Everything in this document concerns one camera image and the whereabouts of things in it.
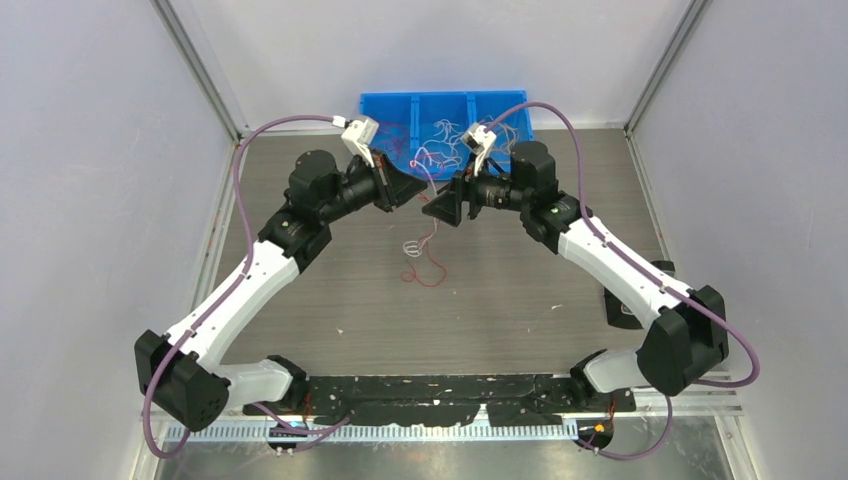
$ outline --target blue bin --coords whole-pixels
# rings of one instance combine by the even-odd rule
[[[359,111],[380,123],[372,146],[385,150],[404,172],[420,178],[427,175],[420,167],[412,169],[416,159],[435,180],[448,180],[462,168],[470,153],[459,137],[481,120],[491,121],[512,106],[527,101],[523,90],[478,92],[365,93]],[[523,110],[503,122],[509,132],[498,128],[498,141],[492,159],[509,171],[509,144],[533,139],[530,115]]]

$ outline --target white cable tray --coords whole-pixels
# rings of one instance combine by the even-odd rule
[[[309,428],[326,428],[326,425],[314,425]],[[192,433],[189,442],[267,442],[271,428],[276,424],[271,420],[218,420],[201,432]],[[166,442],[176,442],[183,435],[183,427],[173,423],[165,436]],[[317,438],[290,437],[291,442],[302,442]],[[289,437],[275,437],[273,440],[288,441]],[[363,427],[345,425],[324,442],[331,443],[370,443],[370,442],[468,442],[468,441],[515,441],[515,440],[575,440],[577,439],[577,421],[564,418],[562,425],[538,425],[524,427],[491,427],[486,419],[475,420],[464,427]]]

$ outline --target gray table surface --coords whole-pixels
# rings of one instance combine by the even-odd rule
[[[660,249],[625,139],[617,130],[580,132],[586,151],[589,206],[621,240],[649,260]],[[564,131],[537,132],[557,159],[561,188],[576,195],[574,147]],[[265,137],[251,146],[242,176],[253,229],[283,203],[294,160],[310,149],[347,164],[338,136]],[[269,354],[313,375],[567,372],[602,348],[640,342],[642,334],[610,328],[600,284],[530,239],[518,214],[484,210],[432,241],[448,268],[436,288],[400,279],[406,240],[432,221],[414,200],[386,214],[366,207],[332,225],[333,241],[293,284],[274,297],[233,343],[225,363]],[[236,217],[218,281],[243,258]],[[439,270],[412,259],[427,281]]]

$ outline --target robotic arm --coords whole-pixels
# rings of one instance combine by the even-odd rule
[[[575,392],[578,397],[588,399],[596,393],[645,385],[674,396],[727,357],[727,332],[667,289],[686,292],[689,298],[724,316],[724,301],[718,292],[709,286],[696,291],[666,275],[618,241],[591,210],[584,218],[578,200],[558,190],[556,162],[544,144],[517,144],[511,152],[509,175],[493,175],[487,168],[480,168],[490,163],[487,158],[481,159],[486,155],[484,145],[494,142],[484,137],[492,132],[476,127],[463,137],[472,149],[468,168],[454,174],[423,212],[452,226],[462,220],[463,202],[468,203],[471,219],[484,206],[520,212],[531,238],[598,279],[634,313],[647,332],[640,346],[600,351],[572,368],[571,376],[581,385],[582,391]],[[608,248],[610,243],[631,262]],[[650,282],[637,269],[661,279],[662,286]]]
[[[242,262],[192,313],[157,335],[148,330],[135,344],[139,387],[147,391],[166,353],[185,332],[191,337],[164,370],[154,402],[191,431],[200,431],[224,410],[262,401],[295,408],[305,393],[306,374],[290,361],[272,356],[255,364],[221,365],[221,359],[257,312],[293,282],[331,240],[329,224],[368,204],[391,212],[427,187],[397,170],[385,153],[369,147],[377,123],[367,117],[344,126],[342,141],[353,154],[345,172],[333,156],[315,150],[301,155],[289,177],[286,202],[259,232],[253,265]],[[227,290],[241,279],[238,288]],[[203,325],[192,325],[217,305]]]

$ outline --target white wall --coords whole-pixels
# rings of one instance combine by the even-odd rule
[[[0,477],[115,480],[230,145],[148,1],[0,18]]]
[[[848,466],[845,18],[841,0],[713,2],[637,127],[674,259],[762,357],[740,395],[767,478]]]
[[[512,88],[576,125],[620,126],[688,4],[175,1],[216,84],[233,94],[230,110],[251,128],[282,115],[350,114],[366,91]]]

